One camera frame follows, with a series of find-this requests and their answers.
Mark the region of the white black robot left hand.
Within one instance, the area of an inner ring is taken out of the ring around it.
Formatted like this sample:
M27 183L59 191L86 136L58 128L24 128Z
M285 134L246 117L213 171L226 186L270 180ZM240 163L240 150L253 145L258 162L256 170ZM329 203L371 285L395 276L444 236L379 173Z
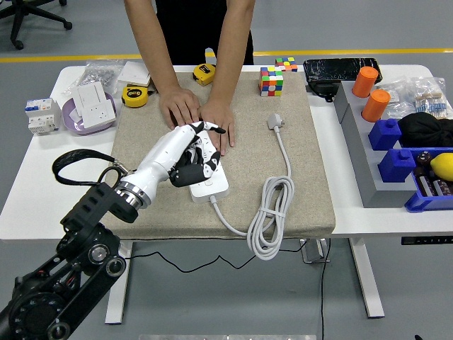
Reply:
M226 132L206 121L176 127L159 139L135 172L121 179L117 193L139 210L151 205L161 182L170 180L180 188L210 179L219 165L220 153L203 154L199 137L203 131Z

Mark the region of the person's right hand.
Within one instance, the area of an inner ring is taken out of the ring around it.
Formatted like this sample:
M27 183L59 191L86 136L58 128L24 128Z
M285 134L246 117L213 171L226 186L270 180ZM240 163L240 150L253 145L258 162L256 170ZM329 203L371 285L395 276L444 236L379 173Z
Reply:
M199 121L197 96L179 85L159 91L159 107L167 126L174 130L177 126Z

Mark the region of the person's left hand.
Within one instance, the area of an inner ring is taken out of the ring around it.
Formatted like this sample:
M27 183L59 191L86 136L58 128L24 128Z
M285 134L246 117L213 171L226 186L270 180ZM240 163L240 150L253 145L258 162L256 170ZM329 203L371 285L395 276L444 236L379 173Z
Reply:
M234 147L236 143L234 113L230 105L220 99L209 99L198 111L204 121L214 123L219 128L225 130L223 134L214 131L208 132L216 150L222 156L225 156L228 147Z

